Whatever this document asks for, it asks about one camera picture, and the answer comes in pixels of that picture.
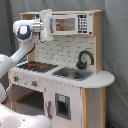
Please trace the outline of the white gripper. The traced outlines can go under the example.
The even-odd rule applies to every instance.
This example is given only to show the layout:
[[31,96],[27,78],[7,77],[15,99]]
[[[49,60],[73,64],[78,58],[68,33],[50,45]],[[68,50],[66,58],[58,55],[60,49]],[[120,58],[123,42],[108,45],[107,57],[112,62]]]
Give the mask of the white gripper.
[[52,36],[49,35],[49,17],[52,15],[52,10],[42,10],[41,12],[38,12],[35,16],[34,22],[33,22],[33,31],[40,34],[39,40],[41,42],[44,41],[51,41],[53,39]]

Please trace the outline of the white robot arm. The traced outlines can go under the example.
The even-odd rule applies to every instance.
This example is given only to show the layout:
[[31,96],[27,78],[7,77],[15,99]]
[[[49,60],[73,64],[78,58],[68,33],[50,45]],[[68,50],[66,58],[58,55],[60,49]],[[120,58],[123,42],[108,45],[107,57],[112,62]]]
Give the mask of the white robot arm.
[[[27,54],[35,48],[33,34],[40,33],[41,42],[50,41],[48,17],[52,10],[37,12],[32,20],[18,20],[13,24],[13,32],[19,41],[19,49],[11,56],[0,54],[0,79]],[[0,128],[52,128],[50,120],[44,115],[24,115],[4,106],[7,91],[0,83]]]

